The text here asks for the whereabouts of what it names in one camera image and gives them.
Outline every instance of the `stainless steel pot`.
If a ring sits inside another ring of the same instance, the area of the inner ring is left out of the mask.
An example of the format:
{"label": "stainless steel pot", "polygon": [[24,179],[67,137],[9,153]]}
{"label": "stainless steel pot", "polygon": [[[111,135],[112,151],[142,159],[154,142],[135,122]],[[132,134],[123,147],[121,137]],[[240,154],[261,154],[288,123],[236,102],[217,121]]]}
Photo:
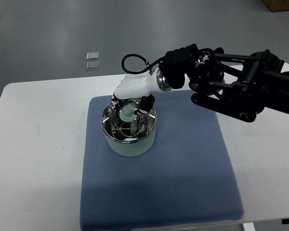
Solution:
{"label": "stainless steel pot", "polygon": [[[125,105],[139,108],[138,102],[127,101]],[[153,145],[156,133],[154,108],[145,115],[138,115],[131,122],[124,122],[110,103],[103,111],[102,128],[111,149],[123,156],[138,156]]]}

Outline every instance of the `cardboard box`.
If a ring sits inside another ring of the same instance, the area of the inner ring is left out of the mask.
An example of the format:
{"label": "cardboard box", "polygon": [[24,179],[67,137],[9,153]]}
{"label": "cardboard box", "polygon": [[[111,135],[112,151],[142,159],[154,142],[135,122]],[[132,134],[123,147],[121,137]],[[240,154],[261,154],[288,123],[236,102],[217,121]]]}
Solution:
{"label": "cardboard box", "polygon": [[263,0],[271,12],[289,11],[289,0]]}

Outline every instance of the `gray floor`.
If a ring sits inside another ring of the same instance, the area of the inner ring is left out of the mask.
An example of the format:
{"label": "gray floor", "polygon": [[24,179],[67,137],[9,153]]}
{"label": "gray floor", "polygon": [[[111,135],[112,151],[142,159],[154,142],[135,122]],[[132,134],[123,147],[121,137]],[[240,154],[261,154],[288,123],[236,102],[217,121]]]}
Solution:
{"label": "gray floor", "polygon": [[[271,13],[261,0],[0,0],[0,96],[13,82],[123,74],[128,53],[154,61],[192,43],[244,55],[270,49],[289,63],[289,12]],[[86,71],[89,51],[100,53],[97,71]],[[289,231],[280,221],[255,227]]]}

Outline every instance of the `black cable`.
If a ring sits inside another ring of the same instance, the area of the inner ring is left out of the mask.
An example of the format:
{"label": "black cable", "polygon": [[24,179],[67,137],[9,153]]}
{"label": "black cable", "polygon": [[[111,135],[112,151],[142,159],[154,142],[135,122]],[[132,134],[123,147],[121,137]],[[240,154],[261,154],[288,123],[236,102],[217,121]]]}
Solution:
{"label": "black cable", "polygon": [[127,58],[129,57],[137,57],[137,58],[140,58],[141,60],[143,60],[145,63],[147,62],[147,60],[142,57],[141,55],[138,55],[138,54],[128,54],[128,55],[125,55],[122,59],[122,62],[121,62],[121,66],[122,66],[122,69],[128,73],[128,74],[133,74],[133,75],[136,75],[136,74],[142,74],[148,70],[150,70],[153,66],[155,66],[156,64],[158,64],[161,60],[164,59],[165,56],[157,59],[156,61],[154,61],[152,64],[150,64],[149,66],[147,66],[144,70],[142,71],[129,71],[128,69],[125,68],[125,65],[124,65],[124,62]]}

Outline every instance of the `robotic arm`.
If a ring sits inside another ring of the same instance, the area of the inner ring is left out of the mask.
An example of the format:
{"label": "robotic arm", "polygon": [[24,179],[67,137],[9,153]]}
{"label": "robotic arm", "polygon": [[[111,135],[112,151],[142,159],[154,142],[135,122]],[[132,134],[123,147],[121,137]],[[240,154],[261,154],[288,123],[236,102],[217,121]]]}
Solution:
{"label": "robotic arm", "polygon": [[[124,61],[131,56],[141,58],[147,68],[138,72],[127,70]],[[221,62],[240,63],[243,70]],[[253,122],[265,107],[289,114],[289,72],[280,73],[283,64],[269,50],[250,56],[231,55],[224,54],[222,48],[199,50],[196,44],[169,51],[152,64],[140,55],[129,54],[122,60],[122,68],[128,74],[114,91],[112,102],[120,111],[123,101],[138,100],[140,107],[134,114],[146,114],[155,100],[151,93],[182,88],[186,74],[190,89],[195,91],[191,100],[201,107],[245,122]],[[224,73],[237,80],[226,84]]]}

